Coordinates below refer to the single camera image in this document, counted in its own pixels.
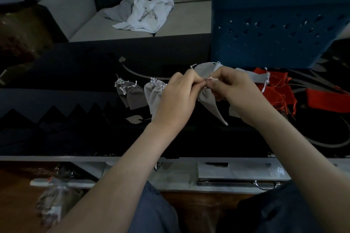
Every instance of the wooden floor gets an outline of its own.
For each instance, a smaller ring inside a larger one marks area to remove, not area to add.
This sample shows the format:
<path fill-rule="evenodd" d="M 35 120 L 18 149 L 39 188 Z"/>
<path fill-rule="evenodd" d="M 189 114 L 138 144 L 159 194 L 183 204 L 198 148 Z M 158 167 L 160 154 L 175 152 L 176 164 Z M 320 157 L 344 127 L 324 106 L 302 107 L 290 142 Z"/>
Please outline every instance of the wooden floor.
<path fill-rule="evenodd" d="M 0 163 L 0 231 L 1 233 L 42 233 L 34 208 L 45 190 L 29 186 L 36 177 L 40 163 Z M 45 169 L 54 169 L 55 163 L 44 163 Z M 251 195 L 203 192 L 162 192 L 178 214 L 182 233 L 213 233 L 218 220 L 235 209 L 239 200 Z"/>

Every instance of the plastic bag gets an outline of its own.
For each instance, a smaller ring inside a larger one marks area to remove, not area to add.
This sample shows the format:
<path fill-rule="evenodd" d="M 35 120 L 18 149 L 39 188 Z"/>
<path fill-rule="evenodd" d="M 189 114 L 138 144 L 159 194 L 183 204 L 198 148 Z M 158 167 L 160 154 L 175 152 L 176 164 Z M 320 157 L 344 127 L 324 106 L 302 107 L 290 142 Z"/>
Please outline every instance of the plastic bag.
<path fill-rule="evenodd" d="M 36 203 L 35 211 L 42 218 L 42 225 L 49 228 L 56 225 L 81 199 L 81 189 L 69 188 L 64 180 L 51 177 L 52 185 L 43 192 Z"/>

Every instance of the blue plastic basket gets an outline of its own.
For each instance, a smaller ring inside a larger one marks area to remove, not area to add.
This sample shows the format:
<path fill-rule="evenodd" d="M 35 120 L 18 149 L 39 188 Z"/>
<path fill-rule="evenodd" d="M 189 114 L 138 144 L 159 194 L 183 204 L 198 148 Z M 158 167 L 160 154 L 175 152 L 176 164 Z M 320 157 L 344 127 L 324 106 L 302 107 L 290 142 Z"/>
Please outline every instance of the blue plastic basket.
<path fill-rule="evenodd" d="M 212 0 L 212 61 L 310 68 L 350 20 L 350 0 Z"/>

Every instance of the white towel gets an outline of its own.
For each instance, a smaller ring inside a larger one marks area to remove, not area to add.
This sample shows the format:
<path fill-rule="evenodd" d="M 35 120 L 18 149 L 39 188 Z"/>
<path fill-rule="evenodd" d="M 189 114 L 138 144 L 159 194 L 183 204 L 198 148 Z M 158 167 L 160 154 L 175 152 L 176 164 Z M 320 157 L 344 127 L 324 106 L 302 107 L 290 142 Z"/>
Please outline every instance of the white towel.
<path fill-rule="evenodd" d="M 173 0 L 134 0 L 134 7 L 128 20 L 113 27 L 154 34 L 164 25 L 173 7 Z"/>

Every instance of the metal handle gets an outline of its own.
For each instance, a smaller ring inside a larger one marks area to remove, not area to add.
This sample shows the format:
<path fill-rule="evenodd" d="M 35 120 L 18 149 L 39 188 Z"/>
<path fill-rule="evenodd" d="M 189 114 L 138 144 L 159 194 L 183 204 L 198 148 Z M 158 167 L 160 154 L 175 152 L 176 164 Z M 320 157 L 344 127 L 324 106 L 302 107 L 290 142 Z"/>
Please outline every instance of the metal handle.
<path fill-rule="evenodd" d="M 253 182 L 253 184 L 254 184 L 256 187 L 258 187 L 259 189 L 263 190 L 263 191 L 273 190 L 273 189 L 276 189 L 278 186 L 280 186 L 280 185 L 281 185 L 281 183 L 280 183 L 280 182 L 273 182 L 274 187 L 273 187 L 273 188 L 271 188 L 271 189 L 266 189 L 266 188 L 262 188 L 262 187 L 260 187 L 260 186 L 259 186 L 259 184 L 258 184 L 258 181 L 257 181 L 257 180 L 255 180 L 255 181 Z"/>

